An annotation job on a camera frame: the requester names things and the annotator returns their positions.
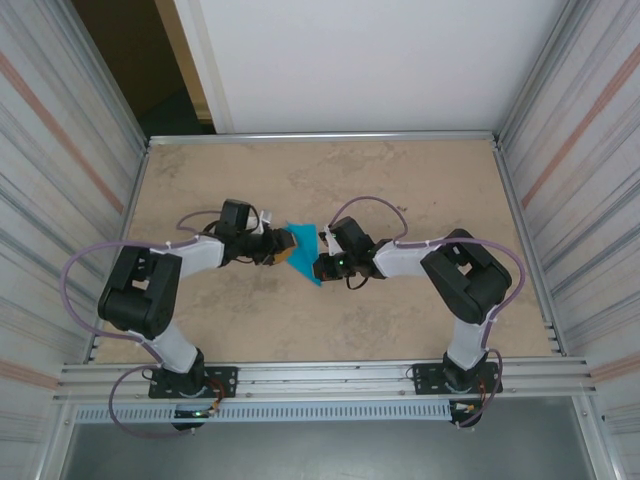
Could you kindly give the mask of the teal blue cloth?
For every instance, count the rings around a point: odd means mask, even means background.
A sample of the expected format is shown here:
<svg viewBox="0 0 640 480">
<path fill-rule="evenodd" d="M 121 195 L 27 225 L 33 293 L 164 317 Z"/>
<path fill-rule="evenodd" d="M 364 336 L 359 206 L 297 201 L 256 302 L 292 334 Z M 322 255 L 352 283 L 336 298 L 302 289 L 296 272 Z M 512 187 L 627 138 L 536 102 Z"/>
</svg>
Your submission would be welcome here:
<svg viewBox="0 0 640 480">
<path fill-rule="evenodd" d="M 288 223 L 285 230 L 291 233 L 296 247 L 287 263 L 316 286 L 321 285 L 313 273 L 313 264 L 319 257 L 318 231 L 314 224 Z"/>
</svg>

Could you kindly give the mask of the wide aluminium mounting rail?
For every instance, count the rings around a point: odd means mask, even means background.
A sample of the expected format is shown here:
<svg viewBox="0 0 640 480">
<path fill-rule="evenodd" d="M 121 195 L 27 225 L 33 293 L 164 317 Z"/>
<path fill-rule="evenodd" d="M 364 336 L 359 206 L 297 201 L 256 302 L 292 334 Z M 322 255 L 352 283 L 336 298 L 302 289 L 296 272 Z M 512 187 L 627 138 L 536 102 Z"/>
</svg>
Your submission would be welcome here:
<svg viewBox="0 0 640 480">
<path fill-rule="evenodd" d="M 406 361 L 239 363 L 235 402 L 394 400 L 415 395 Z M 115 381 L 132 364 L 68 365 L 62 368 L 56 403 L 107 401 Z M 503 360 L 506 398 L 590 396 L 596 393 L 582 358 L 507 357 Z"/>
</svg>

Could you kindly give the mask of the aluminium table edge rail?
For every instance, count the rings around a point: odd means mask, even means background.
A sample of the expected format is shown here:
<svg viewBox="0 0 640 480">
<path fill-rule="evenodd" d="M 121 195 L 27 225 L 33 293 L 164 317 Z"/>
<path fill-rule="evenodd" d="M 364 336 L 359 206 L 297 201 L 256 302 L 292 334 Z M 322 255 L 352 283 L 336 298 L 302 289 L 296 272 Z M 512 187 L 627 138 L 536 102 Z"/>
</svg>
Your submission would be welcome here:
<svg viewBox="0 0 640 480">
<path fill-rule="evenodd" d="M 149 146 L 215 145 L 215 144 L 269 144 L 269 143 L 332 143 L 367 141 L 494 141 L 491 131 L 398 131 L 398 132 L 322 132 L 322 133 L 262 133 L 152 136 Z"/>
<path fill-rule="evenodd" d="M 497 140 L 492 141 L 492 152 L 506 194 L 507 203 L 515 222 L 516 231 L 524 252 L 529 277 L 541 309 L 542 318 L 546 324 L 550 325 L 550 328 L 554 333 L 553 340 L 555 341 L 556 346 L 552 348 L 552 351 L 557 355 L 566 357 L 568 355 L 568 351 L 565 346 L 564 334 L 560 328 L 560 316 L 556 306 L 554 305 L 550 289 L 544 277 L 541 261 L 538 258 L 533 244 L 533 238 L 525 218 L 524 207 L 518 199 L 502 146 Z"/>
<path fill-rule="evenodd" d="M 137 168 L 137 171 L 136 171 L 136 176 L 135 176 L 135 180 L 134 180 L 134 183 L 133 183 L 132 192 L 131 192 L 131 195 L 129 196 L 128 201 L 126 203 L 126 209 L 125 209 L 125 212 L 124 212 L 124 215 L 123 215 L 123 220 L 121 222 L 121 228 L 120 228 L 120 230 L 118 232 L 118 235 L 116 237 L 117 240 L 125 240 L 129 236 L 131 224 L 132 224 L 132 221 L 133 221 L 133 216 L 134 216 L 134 213 L 135 213 L 135 208 L 136 208 L 136 205 L 137 205 L 137 201 L 138 201 L 138 198 L 139 198 L 142 182 L 143 182 L 144 175 L 145 175 L 146 168 L 147 168 L 148 161 L 149 161 L 150 150 L 151 150 L 151 147 L 150 147 L 149 143 L 146 143 L 145 144 L 144 155 L 141 157 L 140 165 L 139 165 L 139 167 Z M 92 334 L 91 339 L 88 340 L 88 342 L 87 342 L 86 355 L 85 355 L 85 359 L 84 359 L 84 363 L 85 364 L 91 364 L 91 363 L 95 362 L 95 358 L 96 358 L 97 352 L 99 350 L 99 347 L 100 347 L 102 339 L 103 339 L 102 336 L 98 336 L 95 333 Z"/>
</svg>

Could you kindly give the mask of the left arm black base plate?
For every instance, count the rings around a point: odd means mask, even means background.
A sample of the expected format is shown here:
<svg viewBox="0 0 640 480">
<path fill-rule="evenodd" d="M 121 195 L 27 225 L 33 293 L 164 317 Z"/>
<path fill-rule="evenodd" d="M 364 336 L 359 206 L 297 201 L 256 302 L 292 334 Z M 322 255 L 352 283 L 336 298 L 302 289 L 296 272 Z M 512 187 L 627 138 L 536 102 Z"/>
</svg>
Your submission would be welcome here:
<svg viewBox="0 0 640 480">
<path fill-rule="evenodd" d="M 166 369 L 152 369 L 148 397 L 151 399 L 234 398 L 238 383 L 236 367 L 205 367 L 179 374 Z"/>
</svg>

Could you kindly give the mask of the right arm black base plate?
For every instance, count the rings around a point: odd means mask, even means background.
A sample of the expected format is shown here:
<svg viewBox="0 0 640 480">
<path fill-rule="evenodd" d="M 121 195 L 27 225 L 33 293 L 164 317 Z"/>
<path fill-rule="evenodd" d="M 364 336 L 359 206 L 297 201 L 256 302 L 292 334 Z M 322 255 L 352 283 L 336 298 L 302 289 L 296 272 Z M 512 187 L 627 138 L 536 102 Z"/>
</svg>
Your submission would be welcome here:
<svg viewBox="0 0 640 480">
<path fill-rule="evenodd" d="M 498 364 L 484 362 L 468 371 L 441 362 L 418 363 L 411 366 L 410 379 L 417 395 L 476 395 L 494 388 L 504 390 L 499 379 Z"/>
</svg>

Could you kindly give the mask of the white door frame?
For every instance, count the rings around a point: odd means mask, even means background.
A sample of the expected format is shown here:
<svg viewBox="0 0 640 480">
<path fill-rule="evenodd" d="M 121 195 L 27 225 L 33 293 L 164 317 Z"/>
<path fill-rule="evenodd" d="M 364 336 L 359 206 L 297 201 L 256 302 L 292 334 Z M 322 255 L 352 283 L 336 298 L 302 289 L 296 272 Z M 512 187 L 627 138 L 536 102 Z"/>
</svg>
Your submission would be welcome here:
<svg viewBox="0 0 640 480">
<path fill-rule="evenodd" d="M 195 70 L 218 134 L 236 132 L 201 0 L 174 0 Z"/>
</svg>

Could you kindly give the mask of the aluminium upright frame post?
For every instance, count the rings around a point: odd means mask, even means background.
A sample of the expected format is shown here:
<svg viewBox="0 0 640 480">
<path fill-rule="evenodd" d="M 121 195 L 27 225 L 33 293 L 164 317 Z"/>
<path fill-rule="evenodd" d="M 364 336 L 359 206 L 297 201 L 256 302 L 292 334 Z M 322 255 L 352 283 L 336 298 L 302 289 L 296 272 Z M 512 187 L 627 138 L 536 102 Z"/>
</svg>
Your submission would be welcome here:
<svg viewBox="0 0 640 480">
<path fill-rule="evenodd" d="M 148 140 L 75 7 L 70 0 L 47 0 L 47 4 L 54 19 L 61 23 L 64 38 L 79 57 L 90 86 L 96 91 L 128 143 L 145 152 Z"/>
<path fill-rule="evenodd" d="M 540 92 L 555 65 L 576 35 L 583 18 L 598 0 L 566 0 L 548 38 L 533 63 L 521 89 L 511 103 L 504 119 L 493 131 L 494 143 L 501 148 L 510 135 L 519 128 L 527 111 Z"/>
<path fill-rule="evenodd" d="M 76 413 L 74 404 L 65 402 L 53 405 L 37 463 L 36 480 L 61 480 Z"/>
<path fill-rule="evenodd" d="M 610 480 L 606 451 L 590 399 L 576 396 L 573 403 L 595 478 Z"/>
</svg>

